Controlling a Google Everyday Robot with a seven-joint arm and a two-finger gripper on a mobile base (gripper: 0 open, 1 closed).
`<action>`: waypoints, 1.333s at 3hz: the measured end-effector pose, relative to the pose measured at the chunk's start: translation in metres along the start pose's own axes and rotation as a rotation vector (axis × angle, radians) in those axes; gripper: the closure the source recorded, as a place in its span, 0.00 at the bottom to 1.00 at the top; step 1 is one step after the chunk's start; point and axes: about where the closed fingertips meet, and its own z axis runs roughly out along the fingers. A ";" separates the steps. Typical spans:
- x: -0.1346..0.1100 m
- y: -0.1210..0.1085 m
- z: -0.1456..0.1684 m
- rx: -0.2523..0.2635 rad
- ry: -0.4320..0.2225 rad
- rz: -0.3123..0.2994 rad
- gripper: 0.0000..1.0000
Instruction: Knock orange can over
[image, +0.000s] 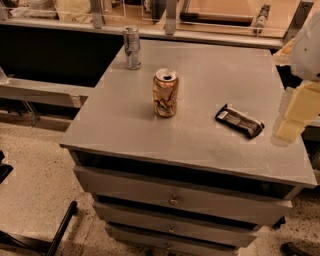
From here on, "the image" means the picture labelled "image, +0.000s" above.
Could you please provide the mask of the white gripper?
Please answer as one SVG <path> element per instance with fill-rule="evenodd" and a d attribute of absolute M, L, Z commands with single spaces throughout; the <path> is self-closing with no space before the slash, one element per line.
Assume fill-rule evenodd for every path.
<path fill-rule="evenodd" d="M 303 81 L 283 93 L 273 137 L 293 143 L 320 115 L 320 10 L 316 11 L 295 38 L 291 72 Z"/>

